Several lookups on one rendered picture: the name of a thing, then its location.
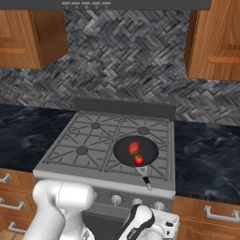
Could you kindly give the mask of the grey gas stove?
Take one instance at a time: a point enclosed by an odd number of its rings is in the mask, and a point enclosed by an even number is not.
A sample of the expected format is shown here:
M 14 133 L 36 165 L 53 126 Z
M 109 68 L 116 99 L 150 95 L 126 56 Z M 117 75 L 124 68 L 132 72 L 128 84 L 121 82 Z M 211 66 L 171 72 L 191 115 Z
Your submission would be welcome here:
M 34 169 L 37 182 L 58 180 L 82 183 L 95 191 L 94 203 L 131 210 L 135 198 L 156 210 L 173 214 L 175 197 L 175 153 L 173 105 L 81 98 L 76 112 Z M 149 190 L 136 169 L 119 162 L 113 154 L 117 141 L 143 136 L 158 147 L 158 157 L 148 169 Z M 113 205 L 112 195 L 122 197 Z

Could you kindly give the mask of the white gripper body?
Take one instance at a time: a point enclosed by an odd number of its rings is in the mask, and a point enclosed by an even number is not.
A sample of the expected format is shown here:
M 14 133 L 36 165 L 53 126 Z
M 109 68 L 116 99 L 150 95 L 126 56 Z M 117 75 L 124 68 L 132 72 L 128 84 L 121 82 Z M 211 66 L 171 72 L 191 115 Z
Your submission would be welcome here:
M 164 234 L 157 234 L 157 239 L 156 240 L 177 240 L 177 235 L 178 232 L 174 233 L 164 233 Z

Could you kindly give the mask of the wooden drawer front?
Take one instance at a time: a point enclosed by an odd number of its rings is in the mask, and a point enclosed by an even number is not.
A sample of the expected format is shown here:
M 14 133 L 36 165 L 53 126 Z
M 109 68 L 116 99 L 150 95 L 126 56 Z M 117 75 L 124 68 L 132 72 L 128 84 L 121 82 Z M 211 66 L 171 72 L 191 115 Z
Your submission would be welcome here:
M 190 220 L 197 220 L 202 223 L 212 223 L 221 226 L 233 227 L 240 229 L 240 222 L 231 222 L 222 219 L 210 218 L 204 211 L 205 206 L 210 206 L 212 215 L 232 217 L 233 210 L 237 210 L 240 215 L 240 205 L 228 204 L 223 202 L 212 202 L 188 197 L 176 196 L 174 199 L 172 211 L 180 217 Z
M 11 215 L 20 215 L 33 217 L 37 211 L 37 206 L 33 201 L 30 191 L 17 190 L 14 188 L 0 187 L 0 198 L 4 198 L 5 204 L 17 206 L 20 201 L 25 202 L 25 207 L 22 211 L 14 211 L 5 208 L 0 208 L 3 213 Z
M 36 180 L 31 172 L 0 168 L 0 178 L 4 178 L 6 173 L 11 174 L 11 179 L 8 180 L 7 183 L 0 183 L 0 188 L 14 188 L 17 190 L 30 191 L 32 195 Z
M 32 222 L 30 217 L 20 216 L 20 215 L 10 215 L 7 213 L 0 213 L 0 226 L 4 229 L 9 231 L 8 226 L 10 221 L 15 222 L 16 228 L 26 230 L 28 229 L 29 225 Z

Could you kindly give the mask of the dark oven door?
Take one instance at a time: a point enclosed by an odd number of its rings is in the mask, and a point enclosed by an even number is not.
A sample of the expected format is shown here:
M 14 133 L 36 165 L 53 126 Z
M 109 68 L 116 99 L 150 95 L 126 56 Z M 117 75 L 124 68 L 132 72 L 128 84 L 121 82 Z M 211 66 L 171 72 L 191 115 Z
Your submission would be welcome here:
M 112 240 L 129 214 L 128 208 L 94 203 L 82 212 L 82 218 L 96 240 Z

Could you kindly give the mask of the grey range hood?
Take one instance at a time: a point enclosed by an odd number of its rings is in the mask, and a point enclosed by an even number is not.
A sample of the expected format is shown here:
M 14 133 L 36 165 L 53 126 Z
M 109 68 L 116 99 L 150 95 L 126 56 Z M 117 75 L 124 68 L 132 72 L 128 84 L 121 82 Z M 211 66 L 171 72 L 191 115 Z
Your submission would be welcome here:
M 0 9 L 209 10 L 212 0 L 0 0 Z

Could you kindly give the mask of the wooden wall cupboard door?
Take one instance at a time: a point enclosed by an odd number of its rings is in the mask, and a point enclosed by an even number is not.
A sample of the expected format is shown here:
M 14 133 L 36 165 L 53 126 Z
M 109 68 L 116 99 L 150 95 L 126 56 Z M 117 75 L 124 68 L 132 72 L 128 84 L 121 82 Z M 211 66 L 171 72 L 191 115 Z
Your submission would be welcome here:
M 30 10 L 0 9 L 0 68 L 42 68 Z
M 217 64 L 240 65 L 240 6 L 238 1 L 230 4 L 212 5 L 210 21 L 210 47 L 208 61 Z

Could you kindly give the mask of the wooden wall cupboard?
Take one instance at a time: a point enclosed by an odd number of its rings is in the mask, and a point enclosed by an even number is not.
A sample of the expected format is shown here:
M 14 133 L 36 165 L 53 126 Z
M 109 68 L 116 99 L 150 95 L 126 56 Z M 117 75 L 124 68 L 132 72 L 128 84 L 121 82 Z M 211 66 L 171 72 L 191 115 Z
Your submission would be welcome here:
M 192 10 L 189 15 L 184 62 L 190 79 L 240 82 L 240 65 L 208 61 L 211 11 Z
M 68 53 L 68 41 L 62 10 L 30 10 L 37 34 L 42 68 Z

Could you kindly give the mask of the black frying pan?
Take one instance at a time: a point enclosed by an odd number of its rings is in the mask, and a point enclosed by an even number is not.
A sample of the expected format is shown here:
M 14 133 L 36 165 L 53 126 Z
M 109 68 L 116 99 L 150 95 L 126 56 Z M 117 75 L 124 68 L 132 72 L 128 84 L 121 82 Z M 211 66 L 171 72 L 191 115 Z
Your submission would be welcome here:
M 144 164 L 139 166 L 135 165 L 132 156 L 128 152 L 128 145 L 132 142 L 138 142 L 141 146 L 141 151 L 138 155 L 144 156 Z M 126 136 L 119 141 L 113 147 L 113 154 L 116 159 L 122 164 L 134 168 L 141 175 L 146 187 L 152 190 L 152 184 L 148 177 L 147 167 L 158 158 L 158 146 L 150 139 L 143 136 Z

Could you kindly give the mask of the red tomato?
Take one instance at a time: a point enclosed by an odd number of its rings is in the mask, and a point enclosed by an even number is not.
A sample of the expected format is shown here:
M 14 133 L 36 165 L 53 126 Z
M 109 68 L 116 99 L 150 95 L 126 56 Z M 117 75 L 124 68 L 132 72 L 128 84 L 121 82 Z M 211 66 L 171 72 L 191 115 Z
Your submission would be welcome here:
M 143 165 L 144 164 L 144 156 L 142 155 L 136 155 L 134 158 L 133 158 L 133 162 L 135 165 Z

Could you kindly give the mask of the red onion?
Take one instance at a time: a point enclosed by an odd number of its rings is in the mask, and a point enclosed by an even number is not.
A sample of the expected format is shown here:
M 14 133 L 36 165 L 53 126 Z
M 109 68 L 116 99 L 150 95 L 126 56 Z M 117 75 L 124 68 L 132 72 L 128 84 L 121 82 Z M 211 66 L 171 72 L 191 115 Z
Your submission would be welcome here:
M 141 151 L 141 146 L 138 142 L 131 142 L 128 146 L 127 146 L 127 151 L 132 155 L 132 156 L 136 156 L 140 153 Z

